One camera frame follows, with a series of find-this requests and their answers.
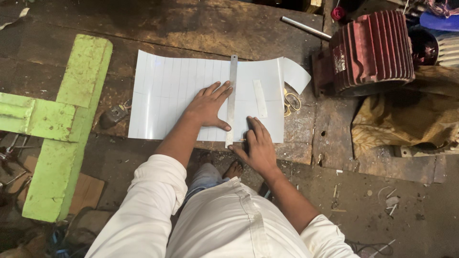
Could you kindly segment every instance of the green wooden frame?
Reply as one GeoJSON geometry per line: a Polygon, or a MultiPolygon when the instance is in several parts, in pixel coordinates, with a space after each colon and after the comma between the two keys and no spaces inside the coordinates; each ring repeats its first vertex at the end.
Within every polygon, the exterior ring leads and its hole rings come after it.
{"type": "Polygon", "coordinates": [[[45,138],[24,217],[66,218],[112,49],[107,39],[78,34],[55,102],[0,94],[0,130],[45,138]]]}

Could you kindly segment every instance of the white shirt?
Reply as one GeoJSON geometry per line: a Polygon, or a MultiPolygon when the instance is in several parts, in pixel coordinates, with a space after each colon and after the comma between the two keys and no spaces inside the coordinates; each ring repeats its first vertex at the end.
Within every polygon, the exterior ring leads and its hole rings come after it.
{"type": "Polygon", "coordinates": [[[298,235],[274,204],[236,177],[187,202],[166,248],[170,216],[187,191],[186,169],[171,157],[153,155],[134,174],[87,258],[358,257],[324,215],[298,235]]]}

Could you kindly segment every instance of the person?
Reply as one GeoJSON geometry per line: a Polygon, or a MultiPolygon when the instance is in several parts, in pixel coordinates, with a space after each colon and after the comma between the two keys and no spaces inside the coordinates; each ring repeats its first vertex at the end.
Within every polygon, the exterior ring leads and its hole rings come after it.
{"type": "Polygon", "coordinates": [[[358,257],[338,227],[277,167],[269,132],[257,118],[247,118],[253,127],[246,134],[248,153],[235,145],[228,148],[263,177],[278,207],[240,182],[237,163],[222,179],[204,162],[187,191],[185,168],[201,126],[231,130],[217,113],[232,90],[227,81],[199,91],[154,154],[136,169],[126,198],[87,258],[358,257]],[[185,198],[168,241],[170,216],[185,198]]]}

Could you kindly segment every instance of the wooden workbench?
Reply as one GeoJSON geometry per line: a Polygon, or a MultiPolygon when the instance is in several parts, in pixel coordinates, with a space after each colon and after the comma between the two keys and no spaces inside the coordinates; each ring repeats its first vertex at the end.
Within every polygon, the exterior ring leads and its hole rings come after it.
{"type": "MultiPolygon", "coordinates": [[[[17,17],[21,3],[0,6],[0,18],[17,17]]],[[[105,110],[132,97],[139,49],[220,60],[231,54],[248,61],[285,56],[310,72],[309,56],[320,49],[320,40],[280,17],[316,29],[323,22],[317,15],[231,0],[47,0],[29,7],[26,17],[0,31],[0,91],[55,100],[75,35],[107,38],[113,54],[93,132],[122,137],[129,118],[109,130],[97,122],[105,110]]],[[[276,151],[279,159],[310,164],[316,112],[311,86],[301,100],[301,110],[285,119],[285,142],[276,144],[276,151]]],[[[197,142],[196,147],[224,150],[224,143],[197,142]]]]}

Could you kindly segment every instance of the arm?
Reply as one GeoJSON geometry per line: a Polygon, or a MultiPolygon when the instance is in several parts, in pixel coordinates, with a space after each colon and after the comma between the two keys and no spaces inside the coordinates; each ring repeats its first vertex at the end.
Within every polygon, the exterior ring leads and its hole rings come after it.
{"type": "Polygon", "coordinates": [[[248,117],[253,130],[247,132],[249,154],[240,147],[230,145],[241,159],[252,167],[265,180],[271,193],[279,204],[279,210],[292,224],[298,234],[320,213],[316,208],[289,182],[276,164],[276,153],[271,135],[258,118],[248,117]]]}
{"type": "Polygon", "coordinates": [[[228,146],[265,180],[293,228],[315,258],[358,257],[344,243],[344,235],[289,182],[276,164],[276,153],[268,130],[257,119],[248,117],[253,130],[247,131],[249,154],[235,145],[228,146]]]}
{"type": "Polygon", "coordinates": [[[201,126],[229,125],[217,118],[231,94],[229,82],[199,91],[153,156],[136,169],[120,209],[98,235],[85,257],[164,257],[172,228],[170,216],[187,190],[186,165],[201,126]]]}
{"type": "Polygon", "coordinates": [[[217,114],[223,102],[233,92],[233,87],[230,87],[230,81],[226,81],[214,92],[219,86],[220,82],[216,82],[198,92],[154,154],[173,157],[186,167],[201,126],[231,130],[230,125],[220,120],[217,114]]]}

